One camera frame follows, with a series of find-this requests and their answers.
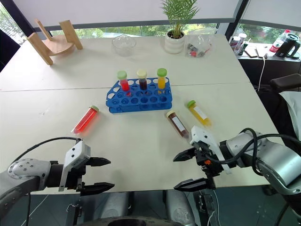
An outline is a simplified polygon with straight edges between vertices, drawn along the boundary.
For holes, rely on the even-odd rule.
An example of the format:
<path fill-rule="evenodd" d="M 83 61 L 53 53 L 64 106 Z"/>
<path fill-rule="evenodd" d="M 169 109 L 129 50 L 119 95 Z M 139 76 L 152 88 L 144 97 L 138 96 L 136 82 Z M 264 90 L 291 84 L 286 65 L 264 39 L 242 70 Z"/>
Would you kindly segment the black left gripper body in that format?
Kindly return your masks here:
<path fill-rule="evenodd" d="M 76 190 L 77 192 L 83 192 L 85 183 L 82 181 L 82 176 L 86 173 L 86 166 L 90 165 L 90 159 L 82 160 L 78 165 L 72 166 L 71 163 L 64 163 L 63 169 L 65 170 L 64 176 L 66 176 L 63 188 Z"/>

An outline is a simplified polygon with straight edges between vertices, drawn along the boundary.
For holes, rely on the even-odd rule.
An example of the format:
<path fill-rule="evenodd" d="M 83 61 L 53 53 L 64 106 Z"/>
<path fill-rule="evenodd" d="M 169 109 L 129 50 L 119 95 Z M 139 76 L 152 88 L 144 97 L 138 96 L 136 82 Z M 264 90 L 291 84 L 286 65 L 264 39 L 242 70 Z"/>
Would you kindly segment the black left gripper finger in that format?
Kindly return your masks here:
<path fill-rule="evenodd" d="M 105 158 L 101 158 L 101 157 L 91 157 L 85 163 L 85 165 L 91 166 L 91 167 L 101 167 L 101 166 L 108 165 L 108 164 L 111 164 L 111 161 L 109 161 Z"/>
<path fill-rule="evenodd" d="M 115 185 L 107 182 L 94 183 L 93 185 L 82 184 L 80 189 L 81 196 L 96 195 L 110 190 Z"/>

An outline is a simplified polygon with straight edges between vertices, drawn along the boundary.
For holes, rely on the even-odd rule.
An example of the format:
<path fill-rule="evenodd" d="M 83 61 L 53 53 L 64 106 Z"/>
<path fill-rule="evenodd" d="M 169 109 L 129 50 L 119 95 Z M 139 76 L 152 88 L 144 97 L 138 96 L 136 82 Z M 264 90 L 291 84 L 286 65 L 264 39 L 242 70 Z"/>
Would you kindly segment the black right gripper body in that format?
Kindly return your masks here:
<path fill-rule="evenodd" d="M 223 171 L 223 167 L 221 164 L 216 163 L 206 157 L 206 155 L 208 155 L 211 159 L 218 160 L 217 156 L 210 150 L 209 145 L 199 141 L 194 143 L 194 147 L 196 148 L 195 157 L 197 165 L 201 167 L 207 177 L 207 187 L 209 189 L 215 189 L 216 185 L 214 182 L 214 177 L 220 175 L 220 173 Z"/>

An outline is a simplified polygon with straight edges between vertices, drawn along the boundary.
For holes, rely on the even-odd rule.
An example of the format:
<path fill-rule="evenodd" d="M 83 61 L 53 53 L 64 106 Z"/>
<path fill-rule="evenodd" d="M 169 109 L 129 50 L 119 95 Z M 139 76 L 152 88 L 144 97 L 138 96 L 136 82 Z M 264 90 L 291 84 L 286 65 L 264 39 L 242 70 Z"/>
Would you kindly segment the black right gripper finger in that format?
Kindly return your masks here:
<path fill-rule="evenodd" d="M 187 161 L 189 159 L 192 159 L 195 157 L 195 150 L 196 148 L 189 148 L 187 150 L 184 150 L 180 153 L 178 153 L 174 158 L 173 162 L 178 162 L 178 161 Z"/>
<path fill-rule="evenodd" d="M 207 178 L 188 179 L 174 186 L 174 190 L 181 191 L 181 192 L 195 192 L 207 188 L 209 188 Z"/>

